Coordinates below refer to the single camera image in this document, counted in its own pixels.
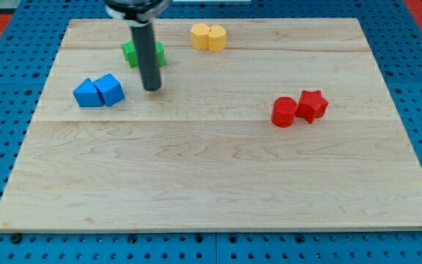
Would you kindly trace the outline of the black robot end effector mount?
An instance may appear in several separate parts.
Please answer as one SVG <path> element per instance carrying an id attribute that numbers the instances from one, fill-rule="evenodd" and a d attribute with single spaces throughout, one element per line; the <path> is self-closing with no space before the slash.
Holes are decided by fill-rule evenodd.
<path id="1" fill-rule="evenodd" d="M 169 6 L 170 0 L 105 0 L 105 10 L 112 17 L 135 22 L 150 22 Z"/>

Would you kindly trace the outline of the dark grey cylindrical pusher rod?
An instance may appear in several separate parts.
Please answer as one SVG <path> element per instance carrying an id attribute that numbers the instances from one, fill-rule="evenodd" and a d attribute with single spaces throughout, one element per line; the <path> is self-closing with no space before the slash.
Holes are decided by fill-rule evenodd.
<path id="1" fill-rule="evenodd" d="M 162 81 L 152 22 L 144 26 L 131 27 L 130 30 L 136 49 L 143 88 L 148 92 L 158 91 L 162 87 Z"/>

